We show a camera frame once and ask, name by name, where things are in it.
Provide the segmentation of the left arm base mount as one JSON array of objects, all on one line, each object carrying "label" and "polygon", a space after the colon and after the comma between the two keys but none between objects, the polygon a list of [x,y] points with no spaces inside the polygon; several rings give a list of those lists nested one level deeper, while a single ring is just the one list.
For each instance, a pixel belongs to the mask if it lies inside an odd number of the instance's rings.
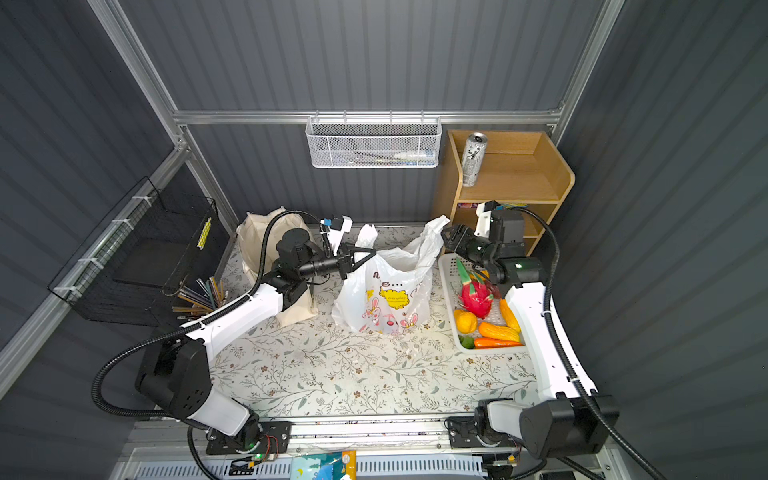
[{"label": "left arm base mount", "polygon": [[206,434],[208,455],[278,455],[287,451],[293,424],[288,421],[248,421],[239,433],[218,430]]}]

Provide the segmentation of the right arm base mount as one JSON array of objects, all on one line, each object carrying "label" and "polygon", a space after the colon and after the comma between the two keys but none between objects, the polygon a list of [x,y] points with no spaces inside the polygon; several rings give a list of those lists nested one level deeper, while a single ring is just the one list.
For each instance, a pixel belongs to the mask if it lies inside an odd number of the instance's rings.
[{"label": "right arm base mount", "polygon": [[443,426],[453,449],[516,447],[508,435],[479,426],[474,417],[449,416],[443,421]]}]

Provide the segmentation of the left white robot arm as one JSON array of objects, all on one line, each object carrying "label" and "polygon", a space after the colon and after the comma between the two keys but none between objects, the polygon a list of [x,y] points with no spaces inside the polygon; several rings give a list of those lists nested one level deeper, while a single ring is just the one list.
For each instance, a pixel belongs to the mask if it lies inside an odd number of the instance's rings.
[{"label": "left white robot arm", "polygon": [[[114,416],[171,417],[230,437],[240,435],[255,422],[256,415],[214,387],[214,360],[247,331],[293,306],[314,278],[333,273],[346,278],[373,259],[374,249],[344,241],[350,225],[345,216],[320,220],[319,243],[302,228],[289,229],[275,245],[277,258],[272,264],[267,262],[268,246],[263,244],[250,290],[197,320],[118,353],[96,373],[91,385],[93,403]],[[153,410],[119,407],[103,395],[107,375],[137,353],[143,359],[135,388],[155,404]]]}]

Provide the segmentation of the cream canvas tote bag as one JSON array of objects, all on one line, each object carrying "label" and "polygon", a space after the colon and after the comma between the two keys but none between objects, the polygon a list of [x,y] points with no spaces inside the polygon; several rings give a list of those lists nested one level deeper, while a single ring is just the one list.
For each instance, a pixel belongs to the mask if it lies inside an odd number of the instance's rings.
[{"label": "cream canvas tote bag", "polygon": [[[270,221],[284,211],[285,208],[280,207],[265,215],[247,212],[245,220],[236,229],[243,271],[252,282],[255,282],[258,274],[263,243],[267,245],[264,269],[264,273],[267,273],[278,259],[276,245],[288,230],[294,228],[303,229],[309,234],[310,239],[313,240],[308,226],[299,214],[281,217],[272,227],[270,234],[267,235],[266,228]],[[276,319],[280,327],[287,327],[312,319],[317,315],[318,312],[314,306],[312,294],[310,290],[307,290],[295,304],[279,313]]]}]

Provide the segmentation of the white plastic grocery bag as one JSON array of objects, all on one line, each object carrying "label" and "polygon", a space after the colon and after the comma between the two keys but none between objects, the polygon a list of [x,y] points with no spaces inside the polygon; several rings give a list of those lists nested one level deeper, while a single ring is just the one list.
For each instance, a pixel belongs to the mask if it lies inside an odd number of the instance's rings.
[{"label": "white plastic grocery bag", "polygon": [[379,250],[350,273],[333,303],[331,316],[353,332],[400,335],[430,317],[433,267],[443,249],[441,215],[425,224],[408,245]]}]

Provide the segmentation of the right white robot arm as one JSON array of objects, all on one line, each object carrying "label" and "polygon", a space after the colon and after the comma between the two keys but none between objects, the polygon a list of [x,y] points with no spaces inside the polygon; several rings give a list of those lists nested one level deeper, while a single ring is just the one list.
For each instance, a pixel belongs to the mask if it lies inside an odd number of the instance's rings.
[{"label": "right white robot arm", "polygon": [[512,440],[540,467],[556,459],[585,476],[591,473],[575,456],[597,454],[613,440],[651,478],[662,478],[617,430],[617,402],[599,393],[570,344],[552,298],[560,255],[555,253],[550,267],[544,267],[539,259],[523,254],[524,217],[535,220],[547,234],[553,232],[550,225],[526,207],[496,201],[480,204],[476,214],[474,229],[462,224],[445,228],[444,245],[475,267],[507,303],[534,363],[540,398],[530,407],[505,399],[480,402],[474,420],[478,440]]}]

